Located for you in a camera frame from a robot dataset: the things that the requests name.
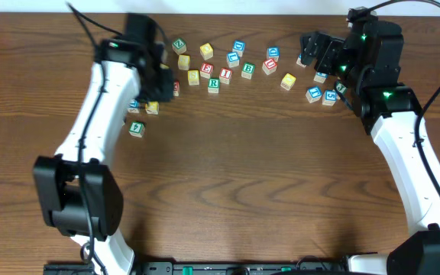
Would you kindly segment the red E block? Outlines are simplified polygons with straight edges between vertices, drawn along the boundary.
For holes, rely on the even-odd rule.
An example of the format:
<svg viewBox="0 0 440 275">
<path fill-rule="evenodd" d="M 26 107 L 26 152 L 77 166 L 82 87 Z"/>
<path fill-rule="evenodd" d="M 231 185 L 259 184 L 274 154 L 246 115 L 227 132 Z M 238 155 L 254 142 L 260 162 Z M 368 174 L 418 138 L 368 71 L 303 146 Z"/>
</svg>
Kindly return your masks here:
<svg viewBox="0 0 440 275">
<path fill-rule="evenodd" d="M 212 77 L 214 70 L 214 66 L 210 63 L 202 63 L 200 66 L 200 76 L 206 79 L 210 79 Z"/>
</svg>

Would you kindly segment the green R block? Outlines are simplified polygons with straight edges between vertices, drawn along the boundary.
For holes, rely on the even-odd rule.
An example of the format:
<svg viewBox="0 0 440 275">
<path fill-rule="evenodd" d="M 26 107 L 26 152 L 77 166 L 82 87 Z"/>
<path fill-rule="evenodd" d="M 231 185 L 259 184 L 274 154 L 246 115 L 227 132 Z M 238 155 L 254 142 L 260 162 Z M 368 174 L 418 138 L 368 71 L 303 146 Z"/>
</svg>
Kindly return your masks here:
<svg viewBox="0 0 440 275">
<path fill-rule="evenodd" d="M 210 78 L 208 82 L 208 93 L 218 94 L 220 89 L 219 78 Z"/>
</svg>

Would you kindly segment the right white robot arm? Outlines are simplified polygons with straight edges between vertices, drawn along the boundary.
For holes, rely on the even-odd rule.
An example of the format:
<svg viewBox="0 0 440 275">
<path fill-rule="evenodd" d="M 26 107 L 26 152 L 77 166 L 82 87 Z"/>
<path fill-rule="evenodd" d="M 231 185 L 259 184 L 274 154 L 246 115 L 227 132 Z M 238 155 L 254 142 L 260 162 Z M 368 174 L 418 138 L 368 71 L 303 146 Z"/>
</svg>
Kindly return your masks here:
<svg viewBox="0 0 440 275">
<path fill-rule="evenodd" d="M 347 274 L 440 274 L 440 163 L 425 128 L 426 105 L 399 81 L 401 27 L 375 8 L 352 8 L 346 38 L 300 38 L 301 62 L 336 76 L 346 100 L 383 154 L 406 213 L 409 238 L 389 254 L 351 255 Z"/>
</svg>

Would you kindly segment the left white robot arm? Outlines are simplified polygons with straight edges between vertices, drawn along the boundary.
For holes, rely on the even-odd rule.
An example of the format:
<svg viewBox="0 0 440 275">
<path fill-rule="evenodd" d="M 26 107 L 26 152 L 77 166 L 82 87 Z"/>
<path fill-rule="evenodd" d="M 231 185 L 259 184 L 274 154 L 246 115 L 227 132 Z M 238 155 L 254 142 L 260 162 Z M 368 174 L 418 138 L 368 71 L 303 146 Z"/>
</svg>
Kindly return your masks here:
<svg viewBox="0 0 440 275">
<path fill-rule="evenodd" d="M 150 17 L 129 14 L 123 32 L 94 42 L 89 89 L 64 142 L 33 167 L 46 225 L 80 246 L 81 264 L 46 264 L 45 274 L 130 274 L 134 251 L 119 224 L 124 198 L 111 172 L 128 107 L 173 98 L 166 49 Z"/>
</svg>

